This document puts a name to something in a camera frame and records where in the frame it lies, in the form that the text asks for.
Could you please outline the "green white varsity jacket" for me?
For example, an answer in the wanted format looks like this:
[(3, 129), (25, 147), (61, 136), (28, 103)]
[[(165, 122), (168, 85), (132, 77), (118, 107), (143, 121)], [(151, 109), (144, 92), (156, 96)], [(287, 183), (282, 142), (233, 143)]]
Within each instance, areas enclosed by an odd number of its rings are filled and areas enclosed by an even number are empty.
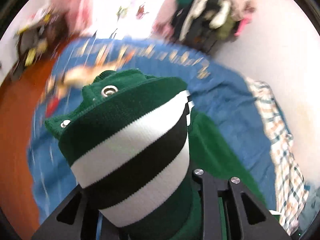
[(127, 239), (202, 239), (197, 168), (216, 179), (238, 177), (266, 207), (249, 170), (194, 109), (178, 77), (103, 72), (82, 89), (78, 108), (45, 126), (88, 201)]

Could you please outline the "clothes rack with garments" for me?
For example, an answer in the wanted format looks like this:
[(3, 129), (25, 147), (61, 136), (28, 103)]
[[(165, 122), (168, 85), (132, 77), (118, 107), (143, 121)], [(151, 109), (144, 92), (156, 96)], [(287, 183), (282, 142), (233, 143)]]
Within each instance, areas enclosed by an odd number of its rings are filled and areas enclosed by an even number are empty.
[(208, 54), (239, 37), (255, 11), (255, 0), (164, 0), (152, 35)]

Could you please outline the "light blue crumpled duvet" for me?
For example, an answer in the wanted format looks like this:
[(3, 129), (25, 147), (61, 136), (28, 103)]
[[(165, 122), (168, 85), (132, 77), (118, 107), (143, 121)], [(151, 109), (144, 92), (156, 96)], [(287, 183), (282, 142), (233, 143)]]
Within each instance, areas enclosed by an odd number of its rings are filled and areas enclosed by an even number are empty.
[(299, 221), (299, 229), (302, 233), (306, 231), (308, 226), (312, 223), (314, 218), (317, 215), (317, 189), (313, 185), (309, 185), (309, 195), (306, 200), (305, 206), (301, 211), (298, 221)]

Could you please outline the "blue striped plaid bed sheet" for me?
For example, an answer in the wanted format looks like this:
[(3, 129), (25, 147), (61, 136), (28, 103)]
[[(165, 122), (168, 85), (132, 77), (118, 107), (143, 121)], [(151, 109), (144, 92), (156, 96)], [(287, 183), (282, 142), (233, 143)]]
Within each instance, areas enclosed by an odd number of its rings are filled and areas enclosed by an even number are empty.
[(214, 122), (225, 141), (249, 170), (266, 207), (280, 226), (298, 239), (297, 216), (288, 197), (281, 204), (281, 180), (271, 155), (271, 139), (258, 104), (244, 78), (185, 46), (149, 40), (79, 39), (58, 57), (46, 91), (33, 117), (28, 164), (40, 225), (79, 185), (58, 141), (48, 131), (48, 118), (71, 113), (82, 103), (82, 89), (106, 71), (138, 70), (156, 77), (178, 77), (187, 85), (193, 107)]

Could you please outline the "floral pink curtain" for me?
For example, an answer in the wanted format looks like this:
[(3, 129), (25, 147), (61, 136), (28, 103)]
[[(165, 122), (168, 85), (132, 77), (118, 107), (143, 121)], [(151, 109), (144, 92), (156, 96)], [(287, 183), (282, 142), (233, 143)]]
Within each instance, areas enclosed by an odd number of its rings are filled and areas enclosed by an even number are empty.
[(51, 0), (65, 13), (71, 34), (98, 38), (147, 39), (158, 22), (167, 21), (175, 0)]

